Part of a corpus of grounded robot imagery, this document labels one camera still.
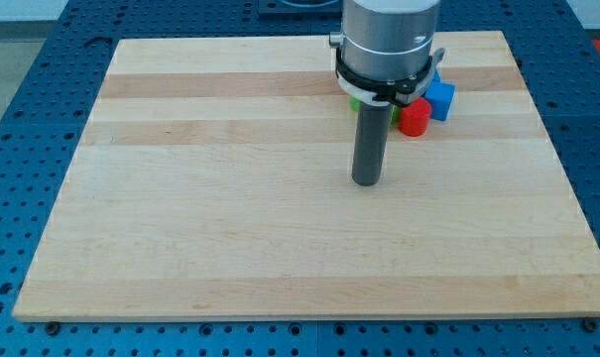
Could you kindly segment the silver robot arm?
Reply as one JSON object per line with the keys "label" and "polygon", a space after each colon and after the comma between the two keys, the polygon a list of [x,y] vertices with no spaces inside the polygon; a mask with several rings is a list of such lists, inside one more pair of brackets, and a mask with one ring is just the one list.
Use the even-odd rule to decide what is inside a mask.
{"label": "silver robot arm", "polygon": [[439,10],[439,0],[343,0],[329,44],[362,77],[405,79],[427,63]]}

